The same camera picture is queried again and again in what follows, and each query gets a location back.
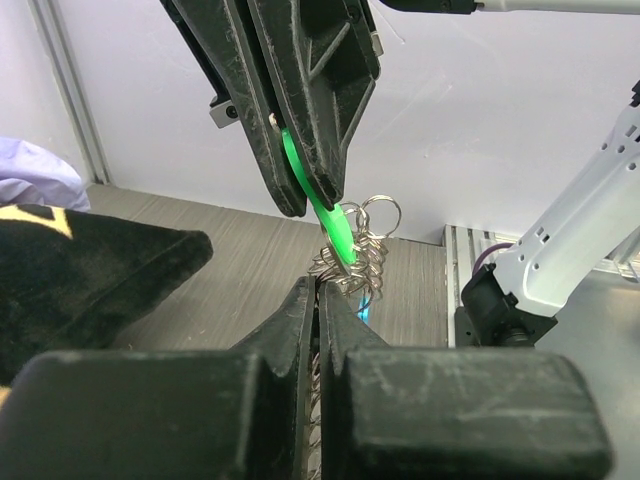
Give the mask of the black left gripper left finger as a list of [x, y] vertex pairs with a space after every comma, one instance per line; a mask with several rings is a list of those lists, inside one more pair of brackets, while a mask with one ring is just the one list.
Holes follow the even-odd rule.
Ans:
[[5, 479], [303, 479], [315, 283], [226, 350], [53, 351], [1, 408]]

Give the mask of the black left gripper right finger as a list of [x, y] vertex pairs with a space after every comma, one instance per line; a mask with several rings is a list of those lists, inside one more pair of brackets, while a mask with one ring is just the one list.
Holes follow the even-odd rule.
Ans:
[[614, 449], [566, 357], [387, 344], [317, 288], [326, 479], [603, 479]]

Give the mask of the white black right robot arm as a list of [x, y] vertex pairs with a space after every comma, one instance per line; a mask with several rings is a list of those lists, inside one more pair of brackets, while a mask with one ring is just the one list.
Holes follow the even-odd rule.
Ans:
[[[167, 1], [164, 10], [215, 91], [219, 127], [240, 123], [280, 212], [313, 211], [327, 244], [312, 274], [381, 289], [384, 251], [363, 206], [343, 198], [347, 150], [380, 74], [383, 48], [365, 1]], [[465, 344], [531, 346], [588, 273], [639, 250], [639, 101], [504, 252], [486, 250], [461, 293]]]

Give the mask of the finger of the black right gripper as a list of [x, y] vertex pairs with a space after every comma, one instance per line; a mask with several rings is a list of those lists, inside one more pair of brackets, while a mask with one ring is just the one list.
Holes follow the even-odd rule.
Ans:
[[302, 217], [307, 199], [286, 157], [282, 134], [269, 122], [281, 117], [247, 1], [164, 1], [166, 13], [215, 90], [223, 117], [239, 122], [262, 179], [279, 211]]
[[252, 1], [285, 126], [315, 194], [344, 195], [347, 152], [380, 75], [365, 1]]

